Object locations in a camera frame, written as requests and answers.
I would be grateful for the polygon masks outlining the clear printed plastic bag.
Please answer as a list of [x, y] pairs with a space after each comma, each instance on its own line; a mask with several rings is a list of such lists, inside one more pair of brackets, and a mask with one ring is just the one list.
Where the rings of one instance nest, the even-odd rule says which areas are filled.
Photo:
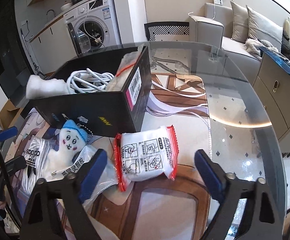
[[103, 149], [85, 146], [73, 165], [62, 170], [46, 173], [47, 181], [61, 180], [75, 173], [79, 185], [78, 198], [84, 209], [88, 210], [103, 191], [118, 184], [116, 169]]

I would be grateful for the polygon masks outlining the white blue plush toy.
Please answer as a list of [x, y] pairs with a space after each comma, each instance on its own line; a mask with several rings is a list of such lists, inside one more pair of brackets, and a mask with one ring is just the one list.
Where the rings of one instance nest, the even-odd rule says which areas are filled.
[[59, 133], [58, 150], [47, 154], [45, 171], [53, 173], [73, 165], [73, 158], [87, 145], [88, 133], [73, 120], [67, 120]]

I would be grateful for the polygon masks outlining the red white snack packet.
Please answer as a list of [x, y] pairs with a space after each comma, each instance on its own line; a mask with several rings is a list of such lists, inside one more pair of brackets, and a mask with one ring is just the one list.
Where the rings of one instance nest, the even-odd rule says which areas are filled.
[[120, 191], [125, 192], [132, 182], [145, 181], [161, 174], [174, 180], [178, 155], [178, 140], [173, 126], [117, 134], [114, 138], [114, 161]]

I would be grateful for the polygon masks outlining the white foam piece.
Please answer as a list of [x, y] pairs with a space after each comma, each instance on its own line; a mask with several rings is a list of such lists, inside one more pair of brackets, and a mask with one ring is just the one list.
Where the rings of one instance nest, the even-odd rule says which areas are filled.
[[43, 80], [38, 75], [31, 75], [26, 86], [26, 99], [48, 98], [75, 93], [74, 89], [59, 79]]

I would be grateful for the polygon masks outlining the black cardboard box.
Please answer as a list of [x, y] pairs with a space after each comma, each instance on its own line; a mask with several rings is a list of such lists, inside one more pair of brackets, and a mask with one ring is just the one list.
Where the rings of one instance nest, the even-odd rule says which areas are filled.
[[[133, 51], [137, 47], [125, 44], [75, 57], [53, 76], [65, 80], [73, 71], [87, 67], [98, 73], [115, 74], [123, 56]], [[149, 47], [145, 45], [119, 91], [58, 95], [30, 100], [27, 106], [35, 108], [53, 128], [61, 129], [71, 119], [95, 135], [115, 137], [141, 130], [151, 86]]]

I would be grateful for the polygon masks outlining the floor mop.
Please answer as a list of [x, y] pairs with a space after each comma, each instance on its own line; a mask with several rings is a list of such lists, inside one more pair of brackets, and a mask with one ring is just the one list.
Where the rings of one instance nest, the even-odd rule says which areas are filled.
[[33, 64], [33, 67], [34, 67], [34, 71], [36, 73], [36, 75], [40, 76], [42, 79], [44, 79], [46, 76], [41, 72], [41, 68], [39, 65], [36, 64], [36, 61], [35, 59], [33, 58], [33, 54], [31, 53], [31, 50], [29, 49], [28, 45], [27, 45], [27, 41], [25, 40], [25, 36], [23, 34], [23, 31], [22, 29], [20, 29], [20, 32], [21, 32], [21, 37], [22, 37], [22, 40], [24, 42], [24, 45], [25, 45], [25, 49], [28, 53], [28, 56], [29, 56], [29, 59], [31, 60], [31, 63]]

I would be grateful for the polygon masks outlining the beige drawer cabinet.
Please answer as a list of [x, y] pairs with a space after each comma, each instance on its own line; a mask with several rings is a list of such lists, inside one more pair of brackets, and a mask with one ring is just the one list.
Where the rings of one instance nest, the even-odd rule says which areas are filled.
[[253, 89], [274, 128], [282, 153], [290, 152], [290, 74], [264, 53]]

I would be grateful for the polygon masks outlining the beige sofa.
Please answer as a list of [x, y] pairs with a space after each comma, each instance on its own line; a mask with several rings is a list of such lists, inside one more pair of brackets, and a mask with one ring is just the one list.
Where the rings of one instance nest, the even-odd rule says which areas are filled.
[[206, 3], [204, 16], [190, 12], [190, 40], [224, 50], [253, 84], [261, 67], [260, 46], [272, 46], [290, 60], [290, 18], [280, 26], [248, 5], [230, 4]]

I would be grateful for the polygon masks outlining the white washing machine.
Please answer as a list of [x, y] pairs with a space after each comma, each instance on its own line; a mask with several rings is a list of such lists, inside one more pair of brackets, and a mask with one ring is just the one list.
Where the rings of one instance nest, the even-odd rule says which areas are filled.
[[63, 18], [78, 55], [121, 44], [114, 0], [88, 0]]

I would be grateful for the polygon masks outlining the white bowl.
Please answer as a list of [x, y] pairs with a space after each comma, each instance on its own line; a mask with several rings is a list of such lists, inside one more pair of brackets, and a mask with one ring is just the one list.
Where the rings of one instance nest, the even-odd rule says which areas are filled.
[[70, 3], [66, 3], [61, 7], [61, 11], [66, 11], [67, 9], [69, 9], [73, 4]]

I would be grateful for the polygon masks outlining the grey furry cloth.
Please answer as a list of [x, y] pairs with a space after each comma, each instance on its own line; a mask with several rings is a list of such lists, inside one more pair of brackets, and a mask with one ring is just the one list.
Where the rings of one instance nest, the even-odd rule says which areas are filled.
[[246, 47], [246, 51], [252, 54], [257, 59], [261, 58], [261, 49], [260, 49], [261, 47], [265, 47], [272, 51], [278, 52], [278, 49], [274, 47], [272, 43], [267, 40], [248, 38], [245, 41], [245, 47]]

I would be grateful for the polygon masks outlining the black patterned chair back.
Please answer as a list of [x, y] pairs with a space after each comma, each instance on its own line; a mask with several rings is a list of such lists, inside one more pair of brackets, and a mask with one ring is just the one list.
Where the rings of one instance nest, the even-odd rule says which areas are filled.
[[189, 41], [189, 23], [178, 21], [144, 24], [146, 38], [154, 41]]

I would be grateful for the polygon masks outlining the black jacket on sofa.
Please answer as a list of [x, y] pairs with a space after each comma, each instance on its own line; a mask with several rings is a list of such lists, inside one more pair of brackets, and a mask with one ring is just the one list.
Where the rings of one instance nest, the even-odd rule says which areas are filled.
[[285, 30], [282, 35], [281, 53], [290, 60], [290, 38]]

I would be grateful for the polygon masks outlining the beige cushion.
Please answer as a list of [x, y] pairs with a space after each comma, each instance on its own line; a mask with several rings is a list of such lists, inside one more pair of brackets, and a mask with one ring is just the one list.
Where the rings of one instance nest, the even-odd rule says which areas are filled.
[[249, 32], [248, 10], [246, 7], [242, 7], [233, 1], [231, 1], [231, 8], [233, 13], [232, 39], [240, 43], [245, 43], [248, 39]]

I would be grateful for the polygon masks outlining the grey cushion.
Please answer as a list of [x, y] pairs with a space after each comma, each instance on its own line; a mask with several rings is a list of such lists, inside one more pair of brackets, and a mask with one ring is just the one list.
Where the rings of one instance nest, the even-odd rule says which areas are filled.
[[248, 5], [248, 38], [269, 41], [278, 51], [281, 51], [283, 27], [253, 10]]

